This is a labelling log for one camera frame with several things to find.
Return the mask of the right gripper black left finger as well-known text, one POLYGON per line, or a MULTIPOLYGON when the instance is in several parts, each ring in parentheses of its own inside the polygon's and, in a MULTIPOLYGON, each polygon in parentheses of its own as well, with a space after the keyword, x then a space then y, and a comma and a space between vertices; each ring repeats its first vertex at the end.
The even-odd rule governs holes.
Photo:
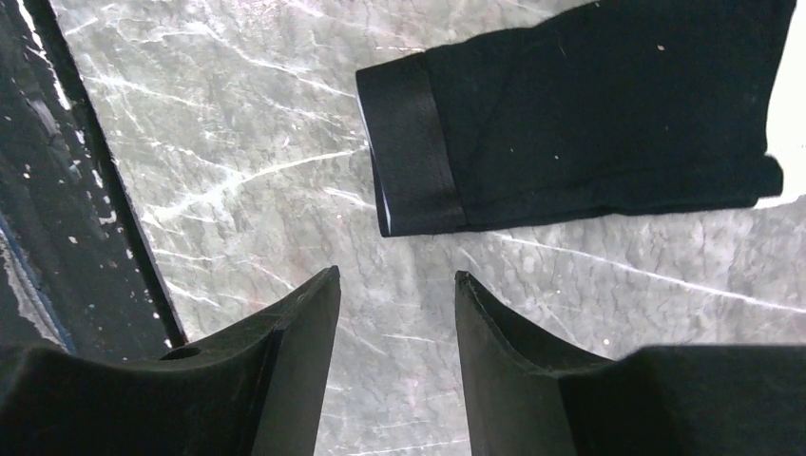
POLYGON ((311 455, 340 274, 160 359, 103 363, 44 345, 1 350, 5 455, 311 455))

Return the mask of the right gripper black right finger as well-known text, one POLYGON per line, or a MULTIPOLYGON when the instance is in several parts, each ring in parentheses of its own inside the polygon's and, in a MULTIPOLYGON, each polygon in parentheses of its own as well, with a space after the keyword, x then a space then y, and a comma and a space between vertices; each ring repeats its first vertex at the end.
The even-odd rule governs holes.
POLYGON ((801 455, 800 345, 654 345, 585 351, 455 277, 475 455, 801 455))

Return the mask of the black white underwear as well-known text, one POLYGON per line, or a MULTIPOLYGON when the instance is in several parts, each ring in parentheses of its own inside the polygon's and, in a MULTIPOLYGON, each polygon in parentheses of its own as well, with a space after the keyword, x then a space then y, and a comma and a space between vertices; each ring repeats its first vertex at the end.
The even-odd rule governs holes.
POLYGON ((750 208, 793 1, 597 1, 355 75, 383 237, 750 208))

